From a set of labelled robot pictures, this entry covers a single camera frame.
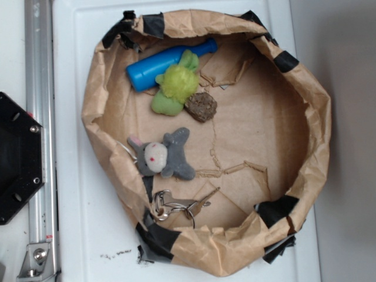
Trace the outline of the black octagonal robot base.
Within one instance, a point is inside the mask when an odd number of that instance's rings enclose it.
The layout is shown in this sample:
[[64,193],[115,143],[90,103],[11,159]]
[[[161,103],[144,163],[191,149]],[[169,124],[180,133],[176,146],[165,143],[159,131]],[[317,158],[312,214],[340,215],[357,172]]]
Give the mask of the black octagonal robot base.
[[1,225],[8,224],[44,184],[43,127],[1,93]]

